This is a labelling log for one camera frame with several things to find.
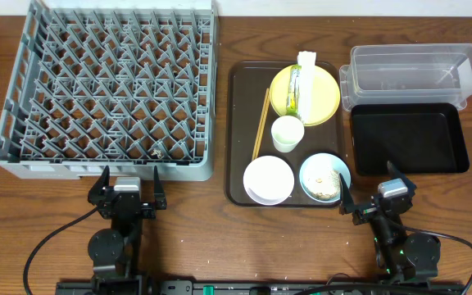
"brown tray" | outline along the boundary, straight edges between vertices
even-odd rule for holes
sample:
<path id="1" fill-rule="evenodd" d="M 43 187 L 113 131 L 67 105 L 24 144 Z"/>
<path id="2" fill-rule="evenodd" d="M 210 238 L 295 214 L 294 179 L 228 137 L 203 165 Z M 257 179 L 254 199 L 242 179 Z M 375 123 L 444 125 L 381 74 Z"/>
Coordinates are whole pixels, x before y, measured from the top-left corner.
<path id="1" fill-rule="evenodd" d="M 230 71 L 225 196 L 236 205 L 264 207 L 254 202 L 245 193 L 243 172 L 252 159 L 252 149 L 256 140 L 266 90 L 278 72 L 294 63 L 290 61 L 243 61 Z M 317 62 L 316 65 L 327 70 L 338 81 L 338 70 L 334 66 L 328 62 Z M 298 177 L 302 163 L 316 153 L 327 152 L 341 159 L 344 158 L 342 105 L 340 104 L 336 113 L 325 123 L 306 127 L 302 141 L 289 153 L 278 152 L 273 146 L 270 127 L 276 118 L 278 115 L 275 110 L 269 107 L 258 156 L 271 155 L 285 160 L 293 169 L 295 182 L 291 197 L 273 207 L 336 207 L 339 201 L 327 204 L 309 198 L 303 192 Z"/>

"chopsticks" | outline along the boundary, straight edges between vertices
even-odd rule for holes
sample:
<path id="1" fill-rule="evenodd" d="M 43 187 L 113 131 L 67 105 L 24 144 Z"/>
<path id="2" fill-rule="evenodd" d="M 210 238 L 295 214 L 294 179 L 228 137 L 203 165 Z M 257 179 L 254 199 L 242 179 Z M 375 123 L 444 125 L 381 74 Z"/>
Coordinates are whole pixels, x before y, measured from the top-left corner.
<path id="1" fill-rule="evenodd" d="M 260 151 L 261 138 L 263 137 L 263 129 L 266 126 L 267 112 L 269 111 L 269 89 L 265 91 L 265 99 L 263 107 L 261 109 L 260 124 L 258 125 L 258 133 L 256 134 L 256 141 L 254 142 L 254 150 L 252 150 L 252 161 L 258 158 L 258 152 Z"/>

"white bowl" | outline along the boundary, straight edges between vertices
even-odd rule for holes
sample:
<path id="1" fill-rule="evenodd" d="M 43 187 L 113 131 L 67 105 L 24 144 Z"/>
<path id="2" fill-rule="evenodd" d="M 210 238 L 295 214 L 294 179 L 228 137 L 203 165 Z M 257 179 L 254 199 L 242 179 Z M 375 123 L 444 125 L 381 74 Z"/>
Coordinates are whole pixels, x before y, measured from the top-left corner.
<path id="1" fill-rule="evenodd" d="M 303 162 L 302 168 L 300 168 L 300 185 L 302 186 L 305 194 L 317 202 L 337 202 L 340 200 L 340 196 L 342 195 L 342 192 L 339 192 L 336 197 L 330 198 L 329 200 L 320 200 L 317 197 L 313 197 L 312 194 L 305 187 L 305 173 L 307 172 L 306 168 L 309 166 L 309 164 L 311 164 L 311 166 L 322 165 L 323 167 L 325 167 L 328 166 L 329 163 L 331 167 L 333 167 L 333 170 L 336 170 L 339 174 L 343 176 L 347 187 L 351 187 L 351 172 L 349 171 L 349 168 L 347 168 L 347 165 L 342 161 L 342 159 L 328 153 L 319 153 L 312 155 Z"/>
<path id="2" fill-rule="evenodd" d="M 294 173 L 278 157 L 259 157 L 245 169 L 243 187 L 254 202 L 267 206 L 280 204 L 293 191 Z"/>

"clear plastic container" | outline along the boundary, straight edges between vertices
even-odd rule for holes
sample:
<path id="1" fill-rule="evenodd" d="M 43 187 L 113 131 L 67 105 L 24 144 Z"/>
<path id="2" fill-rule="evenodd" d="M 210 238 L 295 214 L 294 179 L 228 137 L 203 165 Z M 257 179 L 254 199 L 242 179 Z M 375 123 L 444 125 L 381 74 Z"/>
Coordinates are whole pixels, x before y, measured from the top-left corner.
<path id="1" fill-rule="evenodd" d="M 472 95 L 472 44 L 358 46 L 340 68 L 343 107 L 448 102 L 458 110 Z"/>

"black tray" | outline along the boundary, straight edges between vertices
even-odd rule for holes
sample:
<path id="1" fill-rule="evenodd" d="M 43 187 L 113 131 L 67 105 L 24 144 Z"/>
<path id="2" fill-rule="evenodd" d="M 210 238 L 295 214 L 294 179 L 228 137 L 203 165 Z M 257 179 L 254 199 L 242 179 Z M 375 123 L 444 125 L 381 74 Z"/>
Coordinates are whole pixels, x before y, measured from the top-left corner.
<path id="1" fill-rule="evenodd" d="M 246 207 L 263 207 L 245 193 L 243 172 L 252 159 L 256 132 L 260 123 L 261 109 L 267 88 L 272 79 L 284 67 L 295 64 L 290 61 L 244 61 L 230 71 L 229 102 L 227 106 L 227 154 L 225 164 L 225 196 L 234 204 Z M 338 81 L 338 71 L 327 62 L 317 62 Z M 265 120 L 259 157 L 271 155 L 285 160 L 293 169 L 294 190 L 291 197 L 274 207 L 335 207 L 309 198 L 298 179 L 302 163 L 310 156 L 327 152 L 341 159 L 345 155 L 343 141 L 342 107 L 325 123 L 306 127 L 305 135 L 296 148 L 289 153 L 277 152 L 272 143 L 270 127 L 278 118 L 269 107 Z"/>
<path id="2" fill-rule="evenodd" d="M 351 112 L 356 169 L 386 175 L 461 173 L 469 169 L 458 111 L 449 103 L 361 105 Z"/>

